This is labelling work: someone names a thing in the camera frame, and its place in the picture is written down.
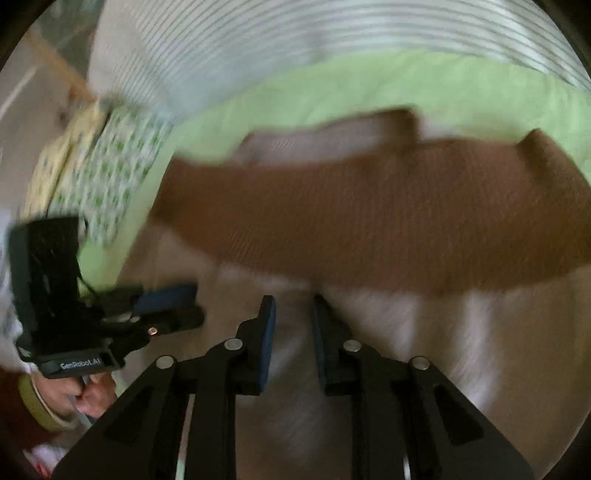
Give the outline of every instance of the green patterned fabric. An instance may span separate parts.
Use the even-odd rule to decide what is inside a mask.
[[[169,123],[150,113],[116,107],[90,156],[59,185],[50,213],[85,216],[88,238],[109,245],[170,131]]]

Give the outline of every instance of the finger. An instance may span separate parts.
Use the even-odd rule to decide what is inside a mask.
[[[117,400],[115,393],[98,384],[86,387],[82,398],[77,400],[76,408],[91,417],[100,417]]]
[[[90,375],[90,380],[92,380],[93,383],[100,383],[115,388],[115,380],[113,380],[113,377],[108,372]]]
[[[58,378],[49,380],[40,373],[34,375],[35,385],[39,391],[52,395],[73,395],[75,397],[82,394],[82,383],[75,378]]]

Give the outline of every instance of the white striped fabric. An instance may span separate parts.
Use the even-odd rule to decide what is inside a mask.
[[[490,57],[591,90],[531,0],[107,0],[89,81],[178,120],[292,67],[392,47]]]

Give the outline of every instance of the patterned cloth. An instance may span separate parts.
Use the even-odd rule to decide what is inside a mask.
[[[133,192],[170,131],[171,124],[150,113],[133,106],[116,107],[90,156],[64,169],[50,214],[84,215],[88,238],[99,245],[111,243]]]
[[[21,217],[29,219],[45,215],[66,168],[79,168],[92,149],[106,121],[105,108],[96,102],[80,110],[64,134],[48,146],[39,156],[39,162],[29,182],[25,206]]]

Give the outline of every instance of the yellow fabric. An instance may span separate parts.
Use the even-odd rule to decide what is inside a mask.
[[[18,379],[18,392],[27,410],[33,418],[48,432],[59,432],[64,426],[57,422],[53,415],[45,408],[37,394],[30,375],[21,375]]]
[[[65,133],[41,151],[27,190],[23,219],[45,214],[59,185],[69,181],[84,162],[106,118],[100,103],[93,103],[79,111]]]

